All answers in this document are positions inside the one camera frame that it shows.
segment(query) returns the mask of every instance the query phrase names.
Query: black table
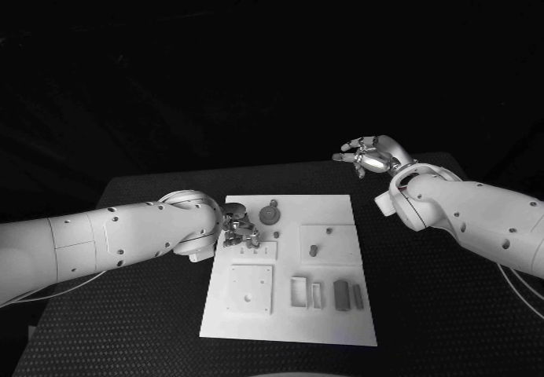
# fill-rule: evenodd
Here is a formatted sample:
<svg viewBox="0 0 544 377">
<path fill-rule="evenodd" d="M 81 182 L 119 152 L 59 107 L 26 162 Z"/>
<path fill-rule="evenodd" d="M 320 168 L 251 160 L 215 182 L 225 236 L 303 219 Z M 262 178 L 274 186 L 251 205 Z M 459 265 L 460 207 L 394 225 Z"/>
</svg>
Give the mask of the black table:
<svg viewBox="0 0 544 377">
<path fill-rule="evenodd" d="M 415 156 L 466 179 L 446 153 Z M 182 189 L 226 195 L 349 194 L 378 348 L 199 338 L 213 259 L 164 257 L 106 272 L 50 300 L 16 376 L 498 375 L 544 370 L 544 322 L 498 266 L 438 229 L 412 232 L 373 197 L 389 176 L 358 180 L 332 161 L 121 177 L 98 208 Z M 86 278 L 59 284 L 63 290 Z M 539 308 L 544 304 L 531 303 Z"/>
</svg>

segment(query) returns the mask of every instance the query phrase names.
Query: table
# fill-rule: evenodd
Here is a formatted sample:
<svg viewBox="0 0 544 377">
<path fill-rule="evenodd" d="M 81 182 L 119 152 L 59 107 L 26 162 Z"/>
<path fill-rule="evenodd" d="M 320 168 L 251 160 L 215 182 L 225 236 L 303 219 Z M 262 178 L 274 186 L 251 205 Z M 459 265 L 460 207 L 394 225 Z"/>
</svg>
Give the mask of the table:
<svg viewBox="0 0 544 377">
<path fill-rule="evenodd" d="M 414 156 L 466 179 L 446 153 Z M 332 161 L 111 180 L 98 208 L 182 189 L 226 195 L 349 194 L 378 348 L 197 337 L 213 259 L 166 256 L 106 272 L 50 300 L 14 376 L 498 375 L 544 371 L 544 323 L 498 266 L 446 231 L 412 232 L 373 197 L 386 174 L 358 180 Z M 63 290 L 86 278 L 59 284 Z M 541 310 L 544 303 L 531 301 Z"/>
</svg>

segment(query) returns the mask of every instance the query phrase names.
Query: black background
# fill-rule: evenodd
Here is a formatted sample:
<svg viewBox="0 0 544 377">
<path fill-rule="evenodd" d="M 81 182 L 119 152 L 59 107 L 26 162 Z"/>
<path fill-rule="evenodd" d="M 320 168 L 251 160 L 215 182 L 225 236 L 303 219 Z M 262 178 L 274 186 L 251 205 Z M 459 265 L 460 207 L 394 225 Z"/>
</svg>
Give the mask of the black background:
<svg viewBox="0 0 544 377">
<path fill-rule="evenodd" d="M 117 176 L 378 134 L 544 198 L 542 2 L 293 3 L 3 7 L 0 221 L 91 210 Z M 13 365 L 43 305 L 0 311 Z"/>
</svg>

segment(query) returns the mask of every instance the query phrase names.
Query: wire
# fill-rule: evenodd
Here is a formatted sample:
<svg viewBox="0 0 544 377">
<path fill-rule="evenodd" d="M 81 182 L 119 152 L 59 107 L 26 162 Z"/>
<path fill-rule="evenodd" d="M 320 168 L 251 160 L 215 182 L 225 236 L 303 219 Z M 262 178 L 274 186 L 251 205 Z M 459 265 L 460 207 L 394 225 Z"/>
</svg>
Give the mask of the wire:
<svg viewBox="0 0 544 377">
<path fill-rule="evenodd" d="M 512 269 L 509 269 L 512 273 L 518 276 L 518 279 L 521 280 L 521 283 L 529 288 L 529 291 L 544 300 L 544 296 L 537 292 L 535 288 L 525 282 L 524 278 L 519 276 L 518 272 Z"/>
<path fill-rule="evenodd" d="M 105 273 L 105 271 L 102 271 L 95 277 L 92 277 L 89 280 L 83 281 L 79 285 L 76 285 L 75 287 L 72 287 L 70 289 L 65 290 L 60 293 L 55 293 L 53 295 L 44 296 L 44 297 L 36 297 L 36 298 L 29 298 L 29 299 L 23 300 L 24 297 L 30 296 L 33 293 L 36 293 L 37 291 L 40 291 L 43 288 L 36 289 L 36 290 L 30 291 L 29 293 L 24 293 L 23 295 L 20 295 L 13 300 L 7 301 L 3 305 L 0 305 L 0 308 L 3 308 L 7 305 L 11 305 L 11 304 L 18 304 L 20 302 L 39 301 L 39 300 L 44 300 L 46 298 L 53 298 L 56 296 L 60 296 L 65 293 L 68 293 L 69 291 L 73 291 L 75 289 L 78 289 L 79 287 L 82 287 L 86 283 L 91 283 L 104 273 Z"/>
<path fill-rule="evenodd" d="M 502 266 L 500 264 L 498 263 L 496 266 L 499 267 L 499 270 L 502 272 L 502 276 L 505 277 L 506 279 L 506 282 L 509 284 L 509 287 L 512 288 L 515 294 L 518 295 L 518 297 L 521 298 L 521 301 L 525 303 L 525 305 L 529 307 L 529 309 L 535 312 L 537 316 L 544 320 L 544 316 L 538 313 L 538 310 L 532 307 L 532 305 L 526 302 L 526 300 L 524 299 L 524 296 L 521 296 L 521 293 L 518 292 L 518 290 L 515 289 L 515 286 L 512 284 L 512 282 L 509 281 L 509 278 L 505 274 L 505 271 L 502 270 Z"/>
</svg>

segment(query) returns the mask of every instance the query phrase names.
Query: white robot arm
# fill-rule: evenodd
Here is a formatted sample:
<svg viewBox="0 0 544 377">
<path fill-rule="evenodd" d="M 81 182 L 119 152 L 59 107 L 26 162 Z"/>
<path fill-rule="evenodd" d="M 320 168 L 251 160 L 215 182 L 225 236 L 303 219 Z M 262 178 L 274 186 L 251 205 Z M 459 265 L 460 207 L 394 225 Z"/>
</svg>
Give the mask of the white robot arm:
<svg viewBox="0 0 544 377">
<path fill-rule="evenodd" d="M 0 305 L 76 277 L 160 257 L 169 250 L 192 262 L 213 257 L 220 229 L 225 246 L 258 247 L 245 207 L 223 209 L 197 191 L 156 202 L 0 224 Z"/>
<path fill-rule="evenodd" d="M 456 241 L 486 259 L 544 278 L 544 202 L 473 181 L 461 181 L 443 167 L 411 159 L 388 136 L 345 143 L 333 160 L 392 176 L 375 202 L 385 216 L 395 214 L 415 232 L 444 229 Z"/>
</svg>

